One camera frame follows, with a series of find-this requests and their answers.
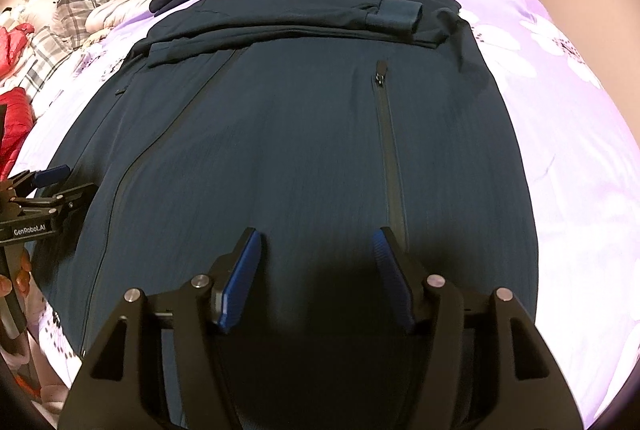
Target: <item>zipper pull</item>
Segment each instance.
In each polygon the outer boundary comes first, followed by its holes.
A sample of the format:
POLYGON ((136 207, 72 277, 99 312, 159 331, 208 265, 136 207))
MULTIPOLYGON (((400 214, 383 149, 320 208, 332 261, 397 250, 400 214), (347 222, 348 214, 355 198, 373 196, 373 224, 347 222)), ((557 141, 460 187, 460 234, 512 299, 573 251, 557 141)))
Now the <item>zipper pull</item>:
POLYGON ((386 62, 384 60, 379 60, 376 63, 376 84, 378 87, 383 87, 385 85, 385 77, 386 77, 386 62))

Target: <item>floral bedsheet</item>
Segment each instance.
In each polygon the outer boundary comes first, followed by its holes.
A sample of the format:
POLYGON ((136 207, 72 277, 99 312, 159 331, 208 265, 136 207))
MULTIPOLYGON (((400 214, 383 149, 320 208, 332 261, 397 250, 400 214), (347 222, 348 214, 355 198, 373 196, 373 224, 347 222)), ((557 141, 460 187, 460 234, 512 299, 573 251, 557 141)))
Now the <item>floral bedsheet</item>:
MULTIPOLYGON (((536 326, 588 427, 638 358, 640 150, 606 83, 538 0, 457 1, 522 153, 539 243, 536 326)), ((16 171, 46 168, 105 75, 161 19, 144 13, 111 32, 101 44, 104 55, 74 77, 76 90, 65 91, 38 121, 16 171)), ((66 343, 64 321, 44 302, 37 324, 49 361, 70 384, 80 358, 66 343)))

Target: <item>finger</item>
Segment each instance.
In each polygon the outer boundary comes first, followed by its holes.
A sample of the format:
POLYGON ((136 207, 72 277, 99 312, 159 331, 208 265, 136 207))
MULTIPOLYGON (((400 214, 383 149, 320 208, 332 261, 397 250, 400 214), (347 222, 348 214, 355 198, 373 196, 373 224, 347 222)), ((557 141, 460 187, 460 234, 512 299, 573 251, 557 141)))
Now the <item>finger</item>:
POLYGON ((7 296, 9 293, 11 293, 12 289, 13 286, 11 284, 11 280, 0 275, 0 297, 7 296))
POLYGON ((31 259, 29 257, 29 252, 24 248, 22 249, 22 255, 20 256, 20 265, 27 273, 31 272, 31 259))
POLYGON ((18 274, 15 277, 15 285, 17 285, 18 291, 20 291, 24 296, 27 296, 27 293, 29 292, 30 280, 31 275, 23 269, 18 271, 18 274))

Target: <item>metal screw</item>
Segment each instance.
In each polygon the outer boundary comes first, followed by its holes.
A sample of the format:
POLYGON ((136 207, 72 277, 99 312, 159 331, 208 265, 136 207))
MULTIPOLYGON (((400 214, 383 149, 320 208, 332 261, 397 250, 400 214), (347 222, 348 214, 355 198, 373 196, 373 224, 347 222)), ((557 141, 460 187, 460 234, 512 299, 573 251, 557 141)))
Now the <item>metal screw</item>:
POLYGON ((429 275, 427 277, 427 284, 431 287, 442 287, 447 281, 441 275, 429 275))
POLYGON ((495 296, 497 296, 503 302, 508 302, 513 299, 513 291, 506 287, 499 287, 495 290, 495 296))
POLYGON ((209 285, 209 277, 207 275, 196 275, 191 279, 191 285, 197 289, 209 285))
POLYGON ((124 294, 124 299, 127 302, 135 302, 138 298, 140 298, 140 294, 140 289, 132 287, 131 289, 128 289, 124 294))

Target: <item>black gripper frame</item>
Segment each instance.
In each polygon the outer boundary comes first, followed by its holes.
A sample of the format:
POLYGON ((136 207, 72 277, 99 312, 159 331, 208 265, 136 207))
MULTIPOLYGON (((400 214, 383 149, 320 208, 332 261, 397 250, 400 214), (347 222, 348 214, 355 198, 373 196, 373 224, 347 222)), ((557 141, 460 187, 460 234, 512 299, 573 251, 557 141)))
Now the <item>black gripper frame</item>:
MULTIPOLYGON (((0 275, 10 276, 4 247, 24 244, 58 235, 66 217, 87 207, 97 186, 88 183, 58 192, 54 197, 27 198, 37 188, 64 181, 71 174, 68 166, 43 171, 22 171, 0 182, 0 275)), ((27 320, 15 289, 5 297, 15 329, 22 334, 27 320)))
POLYGON ((240 318, 262 253, 247 228, 232 253, 179 289, 130 289, 111 314, 65 401, 59 430, 177 430, 169 422, 161 330, 174 331, 182 407, 190 430, 241 430, 211 339, 240 318))
POLYGON ((429 274, 390 228, 374 254, 398 323, 430 346, 408 430, 583 430, 571 391, 532 319, 513 293, 462 291, 429 274), (455 426, 463 330, 475 329, 473 419, 455 426))

